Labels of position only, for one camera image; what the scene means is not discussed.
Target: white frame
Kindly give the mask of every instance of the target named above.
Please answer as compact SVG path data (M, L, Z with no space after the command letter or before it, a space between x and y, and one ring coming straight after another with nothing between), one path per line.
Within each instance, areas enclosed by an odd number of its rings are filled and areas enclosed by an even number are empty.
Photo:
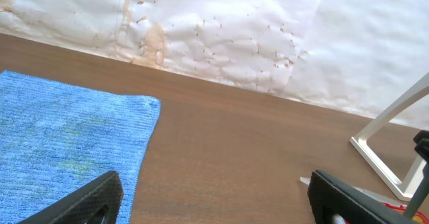
M429 95L429 73L423 76L400 98L384 110L383 113L350 139L350 142L362 157L380 176L384 183L386 183L395 196L402 201L409 201L413 197L418 185L423 180L422 171L426 162L420 156L417 156L404 180L401 181L367 145L367 140L397 114L426 95Z

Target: brown table surface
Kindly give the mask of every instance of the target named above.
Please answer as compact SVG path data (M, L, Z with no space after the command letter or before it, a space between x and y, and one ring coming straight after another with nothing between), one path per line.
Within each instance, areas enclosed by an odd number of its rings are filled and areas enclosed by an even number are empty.
M162 100L132 223L313 223L316 169L395 199L349 143L365 117L0 34L4 69ZM389 124L370 146L403 178L417 132Z

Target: white paper backdrop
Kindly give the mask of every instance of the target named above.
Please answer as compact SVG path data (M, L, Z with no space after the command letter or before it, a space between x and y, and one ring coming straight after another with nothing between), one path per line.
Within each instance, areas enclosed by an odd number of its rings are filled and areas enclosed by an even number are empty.
M279 95L319 1L2 0L0 32Z
M322 0L285 97L376 117L429 72L428 0ZM429 129L429 97L393 122Z

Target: white rack leg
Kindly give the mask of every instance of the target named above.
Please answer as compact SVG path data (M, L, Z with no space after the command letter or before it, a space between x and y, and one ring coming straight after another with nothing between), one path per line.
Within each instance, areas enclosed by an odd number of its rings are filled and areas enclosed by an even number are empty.
M425 161L420 156L417 156L406 177L404 178L404 181L401 181L367 145L367 140L375 132L380 130L386 123L393 119L397 114L428 94L429 73L423 76L400 98L398 98L386 110L384 110L383 113L381 113L371 123L364 127L357 135L350 139L350 142L353 144L353 146L380 176L384 183L386 183L386 185L391 189L398 199L403 201L409 201L413 197L414 192L422 181L422 171L424 165L426 164Z

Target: blue towel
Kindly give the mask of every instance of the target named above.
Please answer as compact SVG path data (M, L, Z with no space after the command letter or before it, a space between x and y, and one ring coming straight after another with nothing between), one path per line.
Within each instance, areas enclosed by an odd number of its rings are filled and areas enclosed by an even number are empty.
M117 223L128 223L160 107L153 97L0 74L0 223L21 221L109 170L124 191Z

